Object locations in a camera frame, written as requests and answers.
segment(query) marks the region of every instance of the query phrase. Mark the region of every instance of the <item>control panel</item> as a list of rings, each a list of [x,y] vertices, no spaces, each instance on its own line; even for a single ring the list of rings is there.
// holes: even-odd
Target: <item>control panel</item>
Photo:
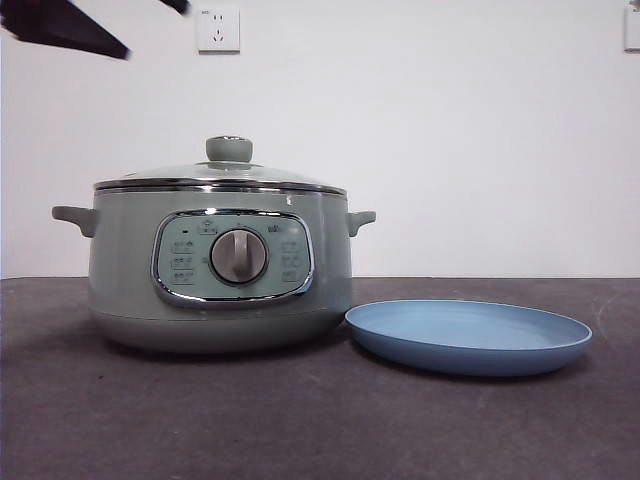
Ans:
[[[270,299],[309,288],[313,250],[304,222],[291,214],[177,212],[158,229],[152,276],[161,296],[182,306]]]

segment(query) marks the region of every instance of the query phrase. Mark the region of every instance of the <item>black object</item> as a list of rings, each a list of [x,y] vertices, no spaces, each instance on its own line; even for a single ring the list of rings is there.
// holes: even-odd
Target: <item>black object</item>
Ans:
[[[187,0],[160,0],[165,5],[170,6],[175,11],[184,15],[189,10],[189,2]]]
[[[74,48],[114,58],[129,49],[67,0],[3,0],[2,25],[23,42]]]

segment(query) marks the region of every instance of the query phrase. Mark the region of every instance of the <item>electrical outlet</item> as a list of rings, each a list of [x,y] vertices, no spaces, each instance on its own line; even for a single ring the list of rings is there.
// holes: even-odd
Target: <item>electrical outlet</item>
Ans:
[[[240,51],[240,9],[233,5],[200,5],[196,29],[200,52]]]
[[[624,50],[640,53],[640,2],[630,2],[624,17]]]

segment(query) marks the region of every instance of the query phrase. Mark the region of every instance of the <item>button icon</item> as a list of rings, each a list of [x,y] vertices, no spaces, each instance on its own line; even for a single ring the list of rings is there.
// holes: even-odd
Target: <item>button icon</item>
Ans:
[[[198,233],[200,235],[217,235],[218,227],[216,227],[211,220],[205,220],[198,225]]]
[[[280,244],[282,253],[297,253],[300,251],[298,242],[295,240],[287,240]]]
[[[302,259],[298,255],[283,255],[282,268],[298,268],[302,265]]]
[[[298,280],[298,272],[295,270],[285,270],[282,272],[283,282],[295,282]]]
[[[193,242],[178,240],[171,244],[171,251],[173,253],[193,253]]]
[[[171,268],[174,270],[191,270],[193,268],[193,257],[173,257]]]
[[[173,272],[171,283],[174,285],[193,285],[193,272]]]

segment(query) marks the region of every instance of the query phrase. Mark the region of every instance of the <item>pot handle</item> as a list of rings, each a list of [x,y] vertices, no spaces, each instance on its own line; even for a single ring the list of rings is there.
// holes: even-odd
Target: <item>pot handle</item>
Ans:
[[[375,221],[376,212],[347,213],[347,226],[349,227],[349,236],[355,237],[362,225],[373,223]]]
[[[51,209],[51,216],[56,220],[75,223],[80,227],[82,235],[93,238],[98,226],[98,211],[90,208],[57,206]]]

